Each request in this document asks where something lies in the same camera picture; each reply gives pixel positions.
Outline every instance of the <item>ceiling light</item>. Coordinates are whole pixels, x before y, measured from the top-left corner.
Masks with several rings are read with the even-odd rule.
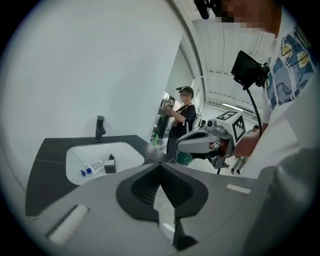
[[[236,107],[236,106],[229,105],[229,104],[227,104],[227,103],[222,103],[222,105],[225,106],[225,107],[228,107],[228,108],[235,109],[235,110],[244,111],[244,110],[241,109],[241,108],[238,108],[238,107]]]

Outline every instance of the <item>neck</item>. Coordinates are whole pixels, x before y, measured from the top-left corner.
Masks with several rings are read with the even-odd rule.
[[[269,16],[269,24],[265,28],[267,32],[274,34],[275,38],[279,35],[281,16],[281,5],[275,3],[272,7],[271,15]]]
[[[188,104],[190,104],[191,103],[191,99],[190,100],[187,100],[185,103],[184,103],[184,106],[185,105],[188,105]]]

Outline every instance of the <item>black t-shirt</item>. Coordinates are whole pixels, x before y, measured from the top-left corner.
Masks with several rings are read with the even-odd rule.
[[[170,137],[176,137],[179,139],[183,135],[187,133],[187,122],[189,127],[189,132],[192,130],[192,125],[194,124],[195,118],[196,118],[196,108],[194,105],[189,104],[180,107],[177,111],[178,114],[185,117],[184,122],[178,122],[176,119],[174,119],[171,130],[169,133]]]

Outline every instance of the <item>robotic arm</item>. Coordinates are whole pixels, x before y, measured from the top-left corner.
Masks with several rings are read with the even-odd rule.
[[[246,133],[241,112],[226,111],[216,119],[210,119],[204,130],[196,130],[182,136],[176,148],[196,159],[208,159],[215,169],[229,167],[225,159],[232,157],[236,145]],[[227,141],[226,151],[220,150],[221,140]]]

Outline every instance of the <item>floor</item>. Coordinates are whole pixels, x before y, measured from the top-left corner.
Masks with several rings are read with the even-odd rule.
[[[157,144],[155,147],[161,152],[166,153],[167,141],[168,139],[164,139],[162,145]],[[236,159],[234,156],[227,158],[225,162],[229,165],[229,167],[222,168],[220,170],[220,175],[232,176],[230,169],[233,166],[235,160]],[[190,164],[188,164],[187,168],[213,174],[216,174],[218,171],[211,165],[208,160],[202,159],[194,159]],[[161,186],[159,187],[155,195],[153,208],[159,212],[159,228],[172,243],[175,234],[175,209],[168,200]]]

